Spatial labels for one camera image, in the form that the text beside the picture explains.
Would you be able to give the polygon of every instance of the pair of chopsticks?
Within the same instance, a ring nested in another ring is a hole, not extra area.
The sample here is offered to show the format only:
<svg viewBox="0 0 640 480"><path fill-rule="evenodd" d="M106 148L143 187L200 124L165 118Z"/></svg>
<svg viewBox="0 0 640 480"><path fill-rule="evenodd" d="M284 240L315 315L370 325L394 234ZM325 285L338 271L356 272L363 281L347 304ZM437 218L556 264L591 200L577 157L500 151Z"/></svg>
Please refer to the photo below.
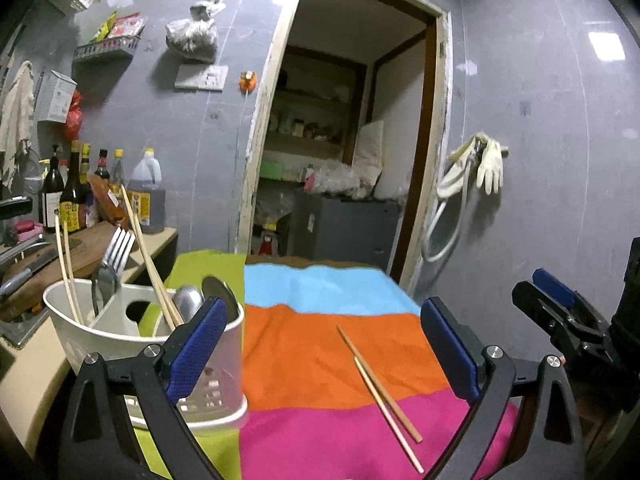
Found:
<svg viewBox="0 0 640 480"><path fill-rule="evenodd" d="M420 474L424 474L424 468L422 464L418 461L418 457L415 455L414 450L409 447L409 443L402 435L400 428L396 424L394 418L389 413L388 406L394 412L394 415L402 422L402 425L407 430L407 432L413 437L416 442L422 442L422 436L418 433L418 430L415 429L415 426L411 423L409 418L404 414L398 403L394 400L391 394L385 389L380 380L373 373L373 370L369 367L367 362L364 360L358 349L351 342L349 337L344 333L344 331L338 326L338 332L342 337L343 341L350 348L351 353L353 353L353 360L356 363L356 368L358 369L362 380L364 381L369 393L376 401L376 404L380 408L382 415L385 417L386 422L391 427L391 430L394 432L396 439L398 440L402 450L407 455L408 459L411 461L416 471Z"/></svg>
<svg viewBox="0 0 640 480"><path fill-rule="evenodd" d="M169 297L166 288L164 288L164 283L160 278L160 274L158 274L156 265L151 259L149 251L146 249L145 239L142 235L142 228L140 227L140 220L138 220L138 215L133 213L133 209L131 208L131 204L129 202L129 197L127 195L127 190L124 186L121 186L120 191L122 192L124 204L127 208L127 214L129 215L129 219L131 221L133 234L136 235L138 247L140 248L142 257L145 260L146 271L149 273L151 285L153 286L154 292L158 297L158 303L160 304L160 308L162 308L162 314L164 315L164 319L169 326L169 330L173 332L176 326L184 324L184 319L182 318L180 311L178 311L178 309L176 308L173 300Z"/></svg>
<svg viewBox="0 0 640 480"><path fill-rule="evenodd" d="M74 278L74 268L71 265L71 250L69 250L69 230L66 228L66 220L63 224L65 249L62 250L62 240L60 239L60 216L56 213L56 244L58 245L58 261L60 262L60 272L62 280L65 282L66 298L71 306L71 312L74 315L76 323L82 325L82 316L80 314L80 303L78 301L78 293L76 292L76 279Z"/></svg>

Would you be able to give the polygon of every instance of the plastic jug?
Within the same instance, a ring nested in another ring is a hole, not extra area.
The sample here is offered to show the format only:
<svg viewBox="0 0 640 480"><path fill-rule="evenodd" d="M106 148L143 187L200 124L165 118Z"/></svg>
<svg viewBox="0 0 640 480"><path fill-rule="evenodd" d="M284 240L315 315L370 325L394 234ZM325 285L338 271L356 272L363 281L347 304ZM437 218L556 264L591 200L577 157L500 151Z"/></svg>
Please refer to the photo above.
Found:
<svg viewBox="0 0 640 480"><path fill-rule="evenodd" d="M145 148L145 156L133 170L127 194L131 207L140 219L143 233L159 233L164 230L164 200L166 189L162 186L160 162L153 148Z"/></svg>

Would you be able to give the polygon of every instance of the white door frame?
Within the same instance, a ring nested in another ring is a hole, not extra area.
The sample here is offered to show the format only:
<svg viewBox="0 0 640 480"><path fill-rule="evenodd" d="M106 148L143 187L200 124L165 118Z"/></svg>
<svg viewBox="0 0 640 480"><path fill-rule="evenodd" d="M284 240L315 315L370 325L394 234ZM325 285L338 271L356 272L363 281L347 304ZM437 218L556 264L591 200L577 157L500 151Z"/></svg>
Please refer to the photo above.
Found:
<svg viewBox="0 0 640 480"><path fill-rule="evenodd" d="M276 25L267 55L262 80L258 86L258 96L255 102L249 141L246 147L246 168L242 180L242 195L240 202L240 216L238 236L236 237L236 253L248 254L251 247L251 236L254 226L255 194L258 187L260 162L267 134L269 115L273 95L278 81L278 72L287 45L289 31L300 0L287 0L282 6L280 18ZM433 5L428 0L404 0L413 6L425 10L436 19L436 81L433 96L433 113L431 115L431 131L427 162L422 180L422 190L416 221L412 230L406 261L402 268L400 287L413 292L415 281L422 267L420 247L424 219L433 214L436 202L435 184L441 163L440 153L449 137L449 117L452 99L452 37L450 13Z"/></svg>

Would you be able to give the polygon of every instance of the table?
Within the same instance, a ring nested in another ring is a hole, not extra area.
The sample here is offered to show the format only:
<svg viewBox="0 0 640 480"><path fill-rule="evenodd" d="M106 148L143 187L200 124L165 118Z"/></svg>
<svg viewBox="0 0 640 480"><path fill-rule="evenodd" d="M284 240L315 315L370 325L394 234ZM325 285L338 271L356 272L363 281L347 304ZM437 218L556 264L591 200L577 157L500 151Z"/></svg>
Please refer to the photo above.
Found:
<svg viewBox="0 0 640 480"><path fill-rule="evenodd" d="M158 256L177 235L177 229L171 227L161 233L144 235L150 256ZM133 282L144 270L140 250L132 252L122 275L123 283ZM0 346L15 359L0 383L0 408L18 440L33 457L47 413L70 370L69 363L50 319L22 350L12 348L1 338Z"/></svg>

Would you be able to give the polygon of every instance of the blue gripper pad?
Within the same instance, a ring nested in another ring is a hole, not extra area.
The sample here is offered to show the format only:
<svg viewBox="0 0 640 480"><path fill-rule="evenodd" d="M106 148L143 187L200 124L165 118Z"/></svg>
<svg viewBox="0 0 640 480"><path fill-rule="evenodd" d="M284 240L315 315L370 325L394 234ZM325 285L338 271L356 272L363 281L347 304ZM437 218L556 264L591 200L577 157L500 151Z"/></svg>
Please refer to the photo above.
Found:
<svg viewBox="0 0 640 480"><path fill-rule="evenodd" d="M532 276L533 284L561 306L571 309L575 304L574 292L545 269L537 269Z"/></svg>
<svg viewBox="0 0 640 480"><path fill-rule="evenodd" d="M174 406L179 399L191 395L200 374L225 331L226 306L224 301L219 298L209 298L200 309L208 308L210 302L213 301L215 303L211 305L209 311L171 363L166 396Z"/></svg>
<svg viewBox="0 0 640 480"><path fill-rule="evenodd" d="M431 298L422 304L420 324L453 393L469 405L476 402L480 396L476 364Z"/></svg>

